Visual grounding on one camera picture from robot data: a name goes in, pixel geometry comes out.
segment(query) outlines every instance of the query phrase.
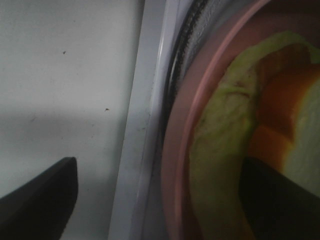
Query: bowl rim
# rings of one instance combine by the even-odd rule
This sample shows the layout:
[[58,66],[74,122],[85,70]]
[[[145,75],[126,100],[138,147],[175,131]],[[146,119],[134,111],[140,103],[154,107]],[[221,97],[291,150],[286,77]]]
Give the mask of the bowl rim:
[[[194,123],[199,112],[202,112],[197,110],[200,99],[204,94],[209,94],[210,91],[206,91],[208,82],[233,38],[252,16],[271,1],[255,0],[249,3],[208,39],[187,71],[172,106],[162,151],[161,191],[166,227],[173,240],[182,240],[184,236],[182,219],[182,202],[186,197],[184,165]],[[202,59],[201,62],[204,63],[200,69],[194,65],[198,59]]]

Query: white plastic panel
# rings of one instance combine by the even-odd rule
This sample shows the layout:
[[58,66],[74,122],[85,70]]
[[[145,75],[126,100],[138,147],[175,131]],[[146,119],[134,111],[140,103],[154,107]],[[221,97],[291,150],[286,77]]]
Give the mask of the white plastic panel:
[[146,0],[108,240],[142,239],[179,0]]
[[62,240],[108,237],[142,14],[141,0],[0,1],[0,197],[76,156]]

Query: speck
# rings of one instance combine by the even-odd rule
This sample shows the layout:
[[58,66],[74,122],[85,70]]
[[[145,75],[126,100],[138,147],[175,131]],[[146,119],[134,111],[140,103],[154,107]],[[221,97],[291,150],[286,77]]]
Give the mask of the speck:
[[36,120],[36,116],[34,116],[31,120],[30,120],[30,123],[33,123],[35,120]]

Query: pumpkin slice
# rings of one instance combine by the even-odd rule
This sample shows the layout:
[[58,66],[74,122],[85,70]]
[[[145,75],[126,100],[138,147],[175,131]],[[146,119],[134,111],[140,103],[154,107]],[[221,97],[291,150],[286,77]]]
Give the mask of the pumpkin slice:
[[320,196],[320,64],[282,71],[262,91],[248,155]]

